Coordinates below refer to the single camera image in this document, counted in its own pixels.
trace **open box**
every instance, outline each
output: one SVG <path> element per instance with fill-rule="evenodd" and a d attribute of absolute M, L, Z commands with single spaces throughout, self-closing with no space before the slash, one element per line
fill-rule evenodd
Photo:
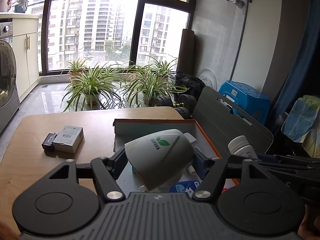
<path fill-rule="evenodd" d="M 116 135 L 115 152 L 123 148 L 125 143 L 142 136 L 168 129 L 178 129 L 182 133 L 188 132 L 195 137 L 197 139 L 195 147 L 206 157 L 221 158 L 221 155 L 196 120 L 115 119 L 114 127 Z M 180 181 L 191 179 L 201 181 L 199 177 L 191 176 L 186 171 L 183 172 Z M 130 192 L 137 192 L 139 187 L 142 186 L 137 176 L 132 173 L 132 166 L 129 162 L 117 180 L 117 184 L 126 196 L 128 196 Z M 224 188 L 230 188 L 237 184 L 236 179 L 226 179 Z M 169 189 L 160 188 L 160 190 L 168 192 Z"/>

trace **small white box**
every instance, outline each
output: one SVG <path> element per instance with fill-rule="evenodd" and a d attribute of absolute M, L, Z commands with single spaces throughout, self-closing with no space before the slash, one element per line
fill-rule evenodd
<path fill-rule="evenodd" d="M 53 141 L 54 149 L 67 153 L 75 153 L 82 137 L 82 127 L 65 125 Z"/>

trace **silver bolt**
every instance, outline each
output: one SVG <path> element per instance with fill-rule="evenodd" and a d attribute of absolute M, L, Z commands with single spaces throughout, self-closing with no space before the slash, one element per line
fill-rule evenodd
<path fill-rule="evenodd" d="M 107 193 L 107 198 L 109 199 L 119 199 L 122 198 L 123 194 L 119 191 L 110 191 Z"/>
<path fill-rule="evenodd" d="M 210 197 L 210 192 L 209 191 L 206 191 L 206 190 L 199 190 L 195 193 L 195 196 L 197 198 L 208 198 Z"/>

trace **washing machine door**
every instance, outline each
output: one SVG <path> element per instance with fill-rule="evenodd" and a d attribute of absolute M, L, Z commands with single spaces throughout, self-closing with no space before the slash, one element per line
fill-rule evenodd
<path fill-rule="evenodd" d="M 12 96 L 16 84 L 16 59 L 10 44 L 0 40 L 0 107 Z"/>

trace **washing machine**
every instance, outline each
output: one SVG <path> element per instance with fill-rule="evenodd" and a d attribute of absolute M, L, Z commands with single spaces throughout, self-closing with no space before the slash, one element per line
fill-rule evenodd
<path fill-rule="evenodd" d="M 20 106 L 12 36 L 12 19 L 0 19 L 0 133 Z"/>

